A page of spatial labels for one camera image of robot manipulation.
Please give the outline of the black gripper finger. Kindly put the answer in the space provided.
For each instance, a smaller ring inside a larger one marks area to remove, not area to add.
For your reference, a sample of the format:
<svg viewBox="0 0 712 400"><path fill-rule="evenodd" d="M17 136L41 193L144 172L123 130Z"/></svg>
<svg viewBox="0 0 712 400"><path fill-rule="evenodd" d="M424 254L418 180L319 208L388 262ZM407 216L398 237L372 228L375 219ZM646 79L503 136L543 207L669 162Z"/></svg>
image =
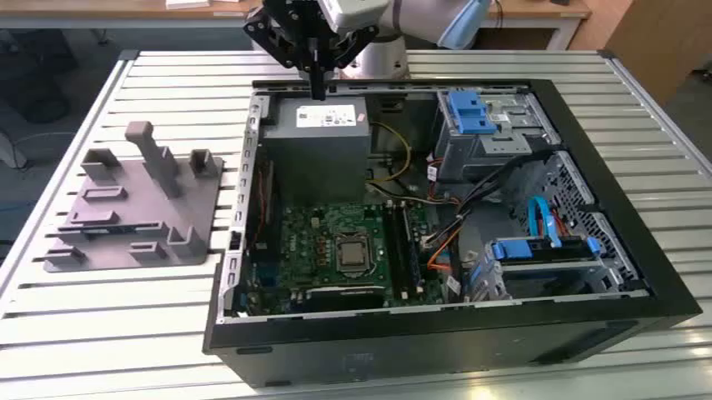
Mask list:
<svg viewBox="0 0 712 400"><path fill-rule="evenodd" d="M245 18L243 31L252 41L286 67L295 68L310 82L310 95L318 99L318 38L292 42L276 21L257 6Z"/></svg>
<svg viewBox="0 0 712 400"><path fill-rule="evenodd" d="M330 30L318 36L318 99L326 98L327 75L348 66L356 55L374 40L376 25L356 29L339 38Z"/></svg>

